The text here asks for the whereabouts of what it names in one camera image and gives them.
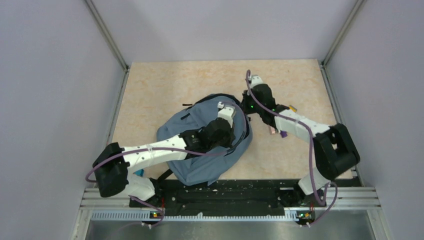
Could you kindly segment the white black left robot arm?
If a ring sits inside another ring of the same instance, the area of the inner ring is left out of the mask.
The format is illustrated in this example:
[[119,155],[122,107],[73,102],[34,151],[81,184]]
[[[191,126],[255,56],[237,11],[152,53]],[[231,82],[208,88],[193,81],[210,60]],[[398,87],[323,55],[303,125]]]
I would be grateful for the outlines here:
[[157,184],[151,178],[135,174],[170,161],[183,161],[196,157],[215,156],[211,151],[217,147],[230,148],[234,141],[232,120],[217,117],[205,127],[185,130],[168,139],[151,144],[121,147],[110,143],[92,164],[99,195],[109,198],[127,194],[154,207],[160,202]]

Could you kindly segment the blue grey backpack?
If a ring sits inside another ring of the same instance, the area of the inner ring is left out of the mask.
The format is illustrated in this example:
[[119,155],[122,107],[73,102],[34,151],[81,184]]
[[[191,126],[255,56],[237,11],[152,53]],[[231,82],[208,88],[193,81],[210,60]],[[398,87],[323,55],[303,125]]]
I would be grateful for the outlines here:
[[240,105],[240,101],[233,95],[210,94],[193,104],[188,104],[185,109],[173,115],[156,132],[158,141],[187,131],[194,133],[195,138],[199,139],[199,147],[190,148],[186,159],[172,160],[167,163],[169,170],[186,186],[214,183],[242,157],[252,142],[251,124],[245,115],[237,110],[233,118],[235,139],[232,147],[218,146],[213,149],[203,147],[199,131],[217,118],[218,102],[232,103],[234,106]]

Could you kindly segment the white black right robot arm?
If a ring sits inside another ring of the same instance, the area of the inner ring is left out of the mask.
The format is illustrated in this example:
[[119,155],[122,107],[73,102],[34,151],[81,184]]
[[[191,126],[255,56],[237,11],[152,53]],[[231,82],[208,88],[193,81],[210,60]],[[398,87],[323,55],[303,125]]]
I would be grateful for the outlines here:
[[241,107],[246,114],[258,114],[262,121],[279,132],[287,132],[309,144],[309,173],[294,187],[293,200],[307,206],[318,189],[360,162],[360,155],[347,127],[327,125],[297,114],[277,104],[265,83],[247,82]]

